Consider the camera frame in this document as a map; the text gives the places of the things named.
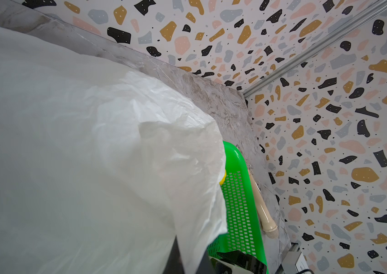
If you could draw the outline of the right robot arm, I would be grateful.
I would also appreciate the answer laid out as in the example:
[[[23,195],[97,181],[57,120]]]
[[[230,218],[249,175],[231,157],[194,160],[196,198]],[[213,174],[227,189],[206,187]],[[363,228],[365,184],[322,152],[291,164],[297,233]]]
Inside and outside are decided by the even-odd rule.
[[[220,259],[210,257],[216,274],[266,274],[267,267],[256,257],[241,251],[218,252]]]

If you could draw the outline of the white plastic bag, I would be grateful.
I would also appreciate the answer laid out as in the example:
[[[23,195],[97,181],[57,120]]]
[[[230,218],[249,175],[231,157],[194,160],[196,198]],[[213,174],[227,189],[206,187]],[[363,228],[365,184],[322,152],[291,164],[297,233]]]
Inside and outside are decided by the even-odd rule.
[[[185,273],[227,232],[216,121],[160,80],[0,28],[0,274]]]

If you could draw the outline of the yellow lemon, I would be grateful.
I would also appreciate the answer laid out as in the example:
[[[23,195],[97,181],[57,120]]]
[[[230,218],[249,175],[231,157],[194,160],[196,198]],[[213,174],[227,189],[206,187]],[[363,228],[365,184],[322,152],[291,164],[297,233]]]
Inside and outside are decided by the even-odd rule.
[[[226,173],[226,170],[225,170],[225,171],[224,171],[224,175],[223,175],[223,177],[222,177],[221,181],[219,182],[219,185],[221,185],[221,186],[222,186],[222,185],[225,183],[226,176],[227,176],[227,173]]]

